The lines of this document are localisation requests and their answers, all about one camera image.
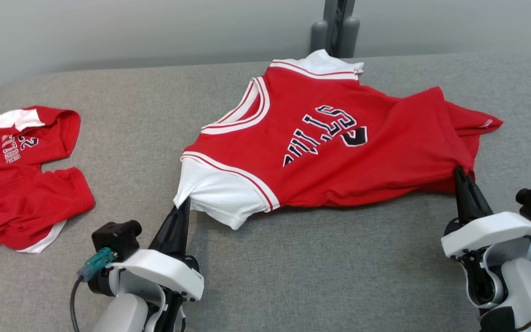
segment white trim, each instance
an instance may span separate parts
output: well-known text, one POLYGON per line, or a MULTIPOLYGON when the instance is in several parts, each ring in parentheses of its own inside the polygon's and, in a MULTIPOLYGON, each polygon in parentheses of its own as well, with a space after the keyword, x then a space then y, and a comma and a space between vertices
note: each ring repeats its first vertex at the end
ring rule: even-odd
POLYGON ((189 197, 190 210, 205 212, 234 230, 247 217, 269 207, 246 178, 215 170, 192 158, 182 159, 179 179, 173 198, 178 208, 189 197))
POLYGON ((265 85, 266 83, 263 77, 252 78, 252 81, 255 83, 257 92, 260 96, 260 107, 258 111, 245 120, 240 120, 229 124, 212 124, 211 126, 201 130, 200 133, 209 135, 224 134, 227 132, 249 128, 261 122, 261 120, 266 117, 266 114, 270 109, 270 95, 267 91, 267 86, 265 85))
POLYGON ((283 60, 274 60, 272 61, 269 67, 283 68, 287 70, 294 71, 306 77, 315 78, 317 80, 358 80, 357 71, 354 69, 352 71, 337 71, 335 73, 326 73, 326 74, 317 74, 310 70, 304 69, 302 66, 289 63, 283 60))
POLYGON ((275 210, 276 208, 280 207, 280 202, 278 201, 276 194, 274 194, 270 187, 268 187, 268 185, 265 184, 264 181, 259 179, 259 177, 247 171, 244 171, 241 168, 221 164, 220 162, 217 162, 216 160, 208 157, 205 154, 196 153, 194 151, 185 151, 180 160, 183 160, 184 158, 196 160, 204 166, 207 166, 218 172, 224 172, 227 174, 238 176, 240 178, 245 178, 255 188, 255 191, 257 192, 257 194, 259 194, 264 204, 266 205, 267 210, 265 212, 270 212, 271 210, 275 210))
POLYGON ((239 105, 237 105, 234 109, 230 110, 227 114, 225 114, 222 118, 220 118, 213 124, 207 124, 203 126, 202 129, 216 126, 218 124, 229 124, 230 122, 237 121, 242 116, 244 116, 247 111, 249 111, 249 108, 251 107, 251 105, 253 105, 253 101, 255 101, 257 95, 257 88, 255 86, 255 83, 253 83, 253 81, 251 80, 251 82, 249 82, 249 84, 247 85, 247 89, 245 90, 245 93, 243 94, 239 105))
POLYGON ((38 243, 36 244, 29 246, 28 248, 16 251, 27 252, 30 254, 40 254, 46 247, 50 246, 50 244, 57 239, 57 237, 61 233, 61 229, 63 229, 66 222, 66 220, 63 220, 59 223, 55 223, 44 239, 38 241, 38 243))
POLYGON ((15 128, 18 131, 31 127, 42 127, 46 124, 40 121, 36 109, 14 109, 0 114, 0 128, 15 128))
POLYGON ((485 124, 483 124, 479 128, 488 128, 492 123, 493 123, 493 120, 489 119, 489 120, 487 120, 487 122, 485 122, 485 124))
POLYGON ((272 63, 291 65, 290 67, 292 68, 289 68, 290 70, 295 71, 295 69, 298 68, 299 72, 316 75, 318 76, 316 78, 328 74, 345 74, 346 72, 361 74, 364 66, 363 62, 347 63, 341 59, 331 57, 331 55, 327 54, 327 51, 323 49, 312 52, 304 59, 275 59, 272 63))

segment basketball jersey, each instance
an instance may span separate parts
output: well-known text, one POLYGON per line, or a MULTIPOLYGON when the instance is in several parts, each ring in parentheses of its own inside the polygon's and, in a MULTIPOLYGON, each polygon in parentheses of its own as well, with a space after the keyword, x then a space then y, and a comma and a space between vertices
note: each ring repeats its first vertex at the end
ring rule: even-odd
POLYGON ((275 60, 241 103, 204 126, 181 157, 175 205, 238 229, 280 206, 356 206, 413 190, 453 191, 453 169, 472 172, 480 134, 494 116, 444 99, 361 86, 362 63, 319 50, 275 60))
POLYGON ((68 218, 93 208, 78 169, 41 171, 43 162, 71 154, 79 128, 79 115, 63 109, 29 107, 0 115, 0 243, 41 252, 68 218))

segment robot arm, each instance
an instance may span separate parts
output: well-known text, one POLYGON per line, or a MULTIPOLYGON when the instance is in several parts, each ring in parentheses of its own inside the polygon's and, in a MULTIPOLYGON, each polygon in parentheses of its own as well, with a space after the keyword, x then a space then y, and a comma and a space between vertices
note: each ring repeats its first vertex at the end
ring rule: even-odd
POLYGON ((442 247, 464 269, 482 332, 531 332, 531 190, 516 196, 520 214, 493 214, 461 168, 455 179, 459 217, 447 226, 442 247))
POLYGON ((140 249, 134 220, 107 223, 91 236, 95 250, 110 248, 116 260, 88 282, 92 292, 115 296, 94 332, 173 332, 187 301, 202 298, 204 277, 198 262, 186 255, 189 198, 173 208, 148 249, 140 249))

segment bulls jersey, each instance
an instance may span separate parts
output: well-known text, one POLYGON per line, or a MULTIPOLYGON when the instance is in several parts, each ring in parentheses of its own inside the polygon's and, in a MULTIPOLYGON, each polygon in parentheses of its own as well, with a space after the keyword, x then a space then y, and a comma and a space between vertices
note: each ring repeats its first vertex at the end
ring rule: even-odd
POLYGON ((78 169, 41 171, 43 162, 71 154, 79 127, 79 115, 62 109, 29 107, 0 115, 0 243, 40 252, 65 220, 93 208, 78 169))
POLYGON ((453 190, 472 172, 494 116, 444 100, 440 88, 396 98, 361 86, 362 63, 324 50, 275 60, 241 103, 183 152, 174 202, 238 229, 280 206, 355 206, 413 190, 453 190))

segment gray upholstered table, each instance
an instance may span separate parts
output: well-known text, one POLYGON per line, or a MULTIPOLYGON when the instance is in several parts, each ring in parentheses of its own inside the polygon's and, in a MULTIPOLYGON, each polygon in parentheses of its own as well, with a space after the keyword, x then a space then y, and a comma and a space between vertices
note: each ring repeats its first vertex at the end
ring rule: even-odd
MULTIPOLYGON (((505 121, 481 141, 476 172, 493 210, 517 211, 531 187, 531 55, 429 55, 364 61, 362 84, 406 96, 439 85, 448 100, 505 121)), ((200 127, 232 109, 267 63, 51 74, 0 88, 0 113, 46 105, 74 109, 82 130, 72 156, 95 208, 68 221, 42 254, 0 246, 0 331, 71 331, 76 270, 93 254, 90 234, 136 219, 148 245, 177 189, 179 155, 200 127)), ((190 331, 478 331, 462 269, 440 237, 453 196, 414 193, 360 208, 282 208, 239 231, 192 213, 188 250, 206 280, 185 305, 190 331)), ((77 294, 83 331, 109 298, 77 294)))

